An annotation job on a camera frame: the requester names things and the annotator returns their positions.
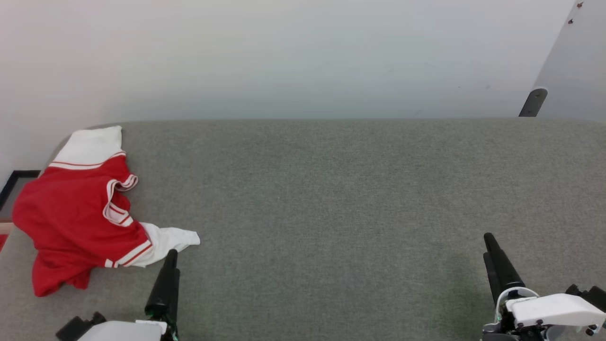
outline red object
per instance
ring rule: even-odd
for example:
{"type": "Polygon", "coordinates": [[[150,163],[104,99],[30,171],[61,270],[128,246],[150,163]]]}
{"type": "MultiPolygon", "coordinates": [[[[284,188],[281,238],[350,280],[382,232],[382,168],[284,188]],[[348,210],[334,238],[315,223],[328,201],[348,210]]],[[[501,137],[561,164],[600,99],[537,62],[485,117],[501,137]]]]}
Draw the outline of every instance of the red object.
{"type": "Polygon", "coordinates": [[[36,296],[57,291],[62,282],[85,289],[95,266],[127,266],[152,246],[119,192],[136,183],[120,151],[101,163],[56,159],[25,185],[12,218],[38,250],[32,270],[36,296]]]}
{"type": "Polygon", "coordinates": [[[0,234],[0,251],[2,251],[2,247],[4,246],[7,237],[8,234],[0,234]]]}

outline gray table surface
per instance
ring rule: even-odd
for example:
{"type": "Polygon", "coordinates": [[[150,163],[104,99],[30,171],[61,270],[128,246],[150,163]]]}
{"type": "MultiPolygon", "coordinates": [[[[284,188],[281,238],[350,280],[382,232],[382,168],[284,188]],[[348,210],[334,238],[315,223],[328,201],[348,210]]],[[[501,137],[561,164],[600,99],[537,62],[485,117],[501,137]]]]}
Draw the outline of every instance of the gray table surface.
{"type": "MultiPolygon", "coordinates": [[[[179,255],[181,340],[478,340],[489,231],[541,294],[606,287],[604,124],[121,125],[132,215],[202,239],[179,255]]],[[[0,252],[2,340],[53,340],[95,311],[143,318],[161,265],[98,268],[86,290],[37,298],[35,255],[21,231],[0,252]]]]}

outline white sleeve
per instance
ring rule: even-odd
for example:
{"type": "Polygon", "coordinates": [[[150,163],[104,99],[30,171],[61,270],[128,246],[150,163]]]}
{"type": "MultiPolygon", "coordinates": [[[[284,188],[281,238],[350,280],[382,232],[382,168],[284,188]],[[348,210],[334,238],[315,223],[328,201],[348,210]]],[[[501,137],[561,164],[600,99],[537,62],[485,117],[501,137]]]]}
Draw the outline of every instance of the white sleeve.
{"type": "Polygon", "coordinates": [[[144,268],[149,264],[164,259],[171,249],[176,249],[178,252],[181,252],[187,246],[200,245],[200,238],[194,231],[178,228],[161,229],[150,223],[141,223],[141,225],[147,232],[151,247],[136,260],[133,260],[128,264],[128,266],[134,265],[144,268]]]}

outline white fabric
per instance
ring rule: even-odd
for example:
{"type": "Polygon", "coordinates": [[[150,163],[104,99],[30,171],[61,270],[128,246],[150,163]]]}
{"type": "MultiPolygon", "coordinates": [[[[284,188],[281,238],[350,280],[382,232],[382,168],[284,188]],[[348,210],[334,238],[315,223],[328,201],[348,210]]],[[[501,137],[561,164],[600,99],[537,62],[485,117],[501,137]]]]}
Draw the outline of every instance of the white fabric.
{"type": "Polygon", "coordinates": [[[124,153],[121,126],[77,130],[53,160],[53,163],[58,164],[51,163],[51,166],[79,166],[91,169],[121,153],[124,153]]]}
{"type": "Polygon", "coordinates": [[[141,223],[141,225],[145,228],[152,247],[147,249],[147,251],[130,262],[127,266],[134,265],[144,268],[149,264],[164,259],[171,249],[176,249],[178,252],[181,252],[187,246],[200,245],[200,238],[194,231],[178,228],[161,229],[150,223],[141,223]]]}

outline red fabric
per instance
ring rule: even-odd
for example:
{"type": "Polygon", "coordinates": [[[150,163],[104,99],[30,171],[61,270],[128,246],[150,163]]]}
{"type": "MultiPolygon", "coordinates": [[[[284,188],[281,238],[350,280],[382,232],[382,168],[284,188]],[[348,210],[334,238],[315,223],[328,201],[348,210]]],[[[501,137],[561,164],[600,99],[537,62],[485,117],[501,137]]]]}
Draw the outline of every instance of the red fabric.
{"type": "Polygon", "coordinates": [[[0,234],[0,251],[2,251],[2,247],[4,246],[7,237],[8,234],[0,234]]]}
{"type": "MultiPolygon", "coordinates": [[[[32,269],[36,296],[57,291],[62,282],[85,289],[92,268],[105,266],[106,260],[117,262],[147,241],[137,221],[120,226],[103,214],[112,184],[115,180],[126,183],[129,177],[121,155],[94,169],[48,167],[40,178],[25,185],[12,217],[38,250],[32,269]]],[[[128,199],[117,191],[111,202],[119,209],[130,208],[128,199]]]]}

